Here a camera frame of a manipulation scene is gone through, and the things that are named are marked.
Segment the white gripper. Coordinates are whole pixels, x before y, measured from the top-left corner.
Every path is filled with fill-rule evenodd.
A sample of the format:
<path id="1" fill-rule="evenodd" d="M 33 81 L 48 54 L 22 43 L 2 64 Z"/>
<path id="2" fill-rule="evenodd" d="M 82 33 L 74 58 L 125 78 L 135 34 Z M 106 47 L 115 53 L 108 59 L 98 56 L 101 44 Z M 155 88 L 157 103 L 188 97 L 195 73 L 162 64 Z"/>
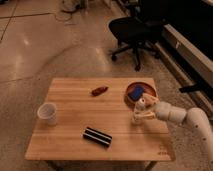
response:
<path id="1" fill-rule="evenodd" d="M 144 93 L 143 98 L 145 99 L 145 102 L 147 104 L 152 104 L 152 105 L 149 107 L 149 112 L 147 114 L 134 114 L 133 115 L 134 121 L 140 121 L 141 119 L 154 119 L 155 118 L 155 108 L 156 108 L 156 105 L 159 103 L 158 98 L 155 96 L 152 96 L 148 93 Z"/>

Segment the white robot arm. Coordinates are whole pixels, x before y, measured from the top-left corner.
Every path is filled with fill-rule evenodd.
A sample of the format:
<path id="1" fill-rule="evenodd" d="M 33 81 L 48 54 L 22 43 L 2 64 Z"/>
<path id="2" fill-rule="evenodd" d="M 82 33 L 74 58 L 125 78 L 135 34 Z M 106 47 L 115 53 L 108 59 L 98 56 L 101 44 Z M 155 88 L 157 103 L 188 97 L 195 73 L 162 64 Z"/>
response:
<path id="1" fill-rule="evenodd" d="M 133 118 L 136 123 L 142 119 L 157 118 L 164 122 L 171 122 L 177 125 L 186 124 L 191 129 L 197 131 L 204 148 L 213 154 L 213 131 L 210 122 L 201 108 L 185 109 L 172 105 L 171 103 L 160 101 L 158 98 L 144 93 L 134 95 Z"/>

